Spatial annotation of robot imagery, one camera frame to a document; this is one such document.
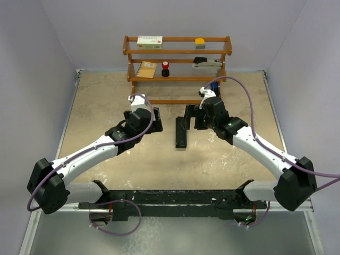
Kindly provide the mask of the black glasses case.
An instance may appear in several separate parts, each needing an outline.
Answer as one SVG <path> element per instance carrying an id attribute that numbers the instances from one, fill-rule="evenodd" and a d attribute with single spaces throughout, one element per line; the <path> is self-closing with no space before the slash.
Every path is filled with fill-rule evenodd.
<path id="1" fill-rule="evenodd" d="M 184 115 L 176 118 L 175 148 L 186 149 L 188 145 L 187 132 L 191 126 L 191 119 L 196 118 L 199 105 L 186 105 Z"/>

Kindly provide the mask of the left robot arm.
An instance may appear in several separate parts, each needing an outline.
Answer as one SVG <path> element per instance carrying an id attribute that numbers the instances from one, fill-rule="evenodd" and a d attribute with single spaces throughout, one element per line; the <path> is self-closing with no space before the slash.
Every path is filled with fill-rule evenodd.
<path id="1" fill-rule="evenodd" d="M 92 203 L 104 208 L 109 203 L 108 190 L 99 181 L 73 183 L 82 173 L 132 149 L 145 134 L 163 130 L 159 108 L 152 111 L 139 108 L 124 112 L 125 119 L 107 130 L 92 144 L 61 159 L 49 162 L 43 158 L 35 163 L 27 189 L 31 196 L 29 211 L 35 201 L 45 214 L 51 214 L 65 204 L 76 202 Z"/>

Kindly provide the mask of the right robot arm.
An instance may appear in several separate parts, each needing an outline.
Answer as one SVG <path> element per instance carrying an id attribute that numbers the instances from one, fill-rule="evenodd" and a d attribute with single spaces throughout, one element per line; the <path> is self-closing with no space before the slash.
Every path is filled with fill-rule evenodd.
<path id="1" fill-rule="evenodd" d="M 230 116 L 219 97 L 210 97 L 201 105 L 187 105 L 183 127 L 189 129 L 190 119 L 195 119 L 196 130 L 211 129 L 221 140 L 235 146 L 268 169 L 275 181 L 249 181 L 236 195 L 242 208 L 255 201 L 276 201 L 283 208 L 295 211 L 317 189 L 313 163 L 307 157 L 297 159 L 252 132 L 247 122 Z"/>

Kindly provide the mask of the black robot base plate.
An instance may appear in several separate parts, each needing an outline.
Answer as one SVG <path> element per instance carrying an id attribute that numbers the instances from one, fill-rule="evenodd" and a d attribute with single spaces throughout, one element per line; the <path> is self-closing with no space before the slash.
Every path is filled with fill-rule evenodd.
<path id="1" fill-rule="evenodd" d="M 95 203 L 81 202 L 80 209 L 110 209 L 112 221 L 129 217 L 216 217 L 234 219 L 238 210 L 246 213 L 266 209 L 264 201 L 250 201 L 236 190 L 106 190 Z"/>

